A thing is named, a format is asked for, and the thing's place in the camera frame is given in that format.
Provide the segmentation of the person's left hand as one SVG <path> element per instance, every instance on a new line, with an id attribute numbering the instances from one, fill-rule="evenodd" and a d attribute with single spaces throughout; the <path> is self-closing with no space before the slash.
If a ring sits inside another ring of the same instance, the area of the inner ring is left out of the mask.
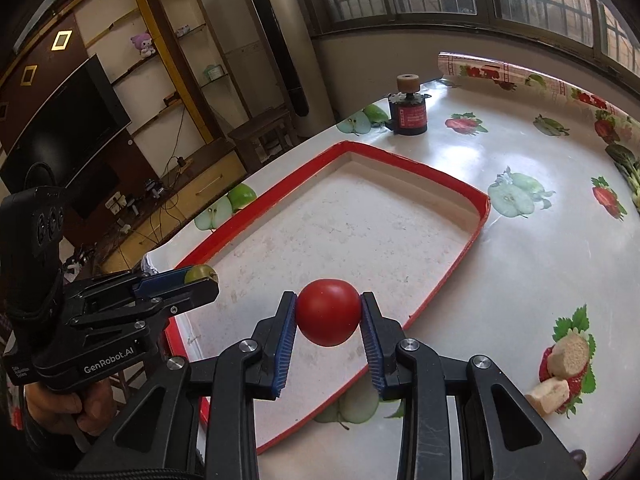
<path id="1" fill-rule="evenodd" d="M 29 415 L 35 422 L 56 434 L 68 434 L 65 416 L 76 416 L 77 427 L 98 436 L 111 425 L 116 414 L 116 403 L 108 379 L 93 384 L 83 396 L 77 393 L 56 394 L 35 382 L 24 387 Z"/>

